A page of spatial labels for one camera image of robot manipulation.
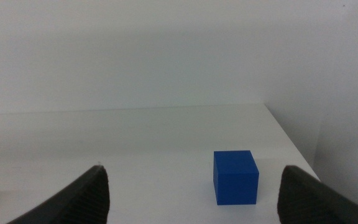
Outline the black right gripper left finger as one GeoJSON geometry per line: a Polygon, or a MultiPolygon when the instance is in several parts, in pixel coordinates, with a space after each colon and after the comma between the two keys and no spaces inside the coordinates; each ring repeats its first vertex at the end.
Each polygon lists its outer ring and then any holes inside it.
{"type": "Polygon", "coordinates": [[[108,175],[97,165],[10,224],[106,224],[109,208],[108,175]]]}

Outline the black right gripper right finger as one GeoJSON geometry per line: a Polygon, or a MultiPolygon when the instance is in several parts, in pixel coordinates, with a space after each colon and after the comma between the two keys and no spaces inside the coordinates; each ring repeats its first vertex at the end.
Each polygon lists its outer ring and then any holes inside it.
{"type": "Polygon", "coordinates": [[[277,212],[286,224],[358,224],[358,204],[297,166],[286,166],[282,172],[277,212]]]}

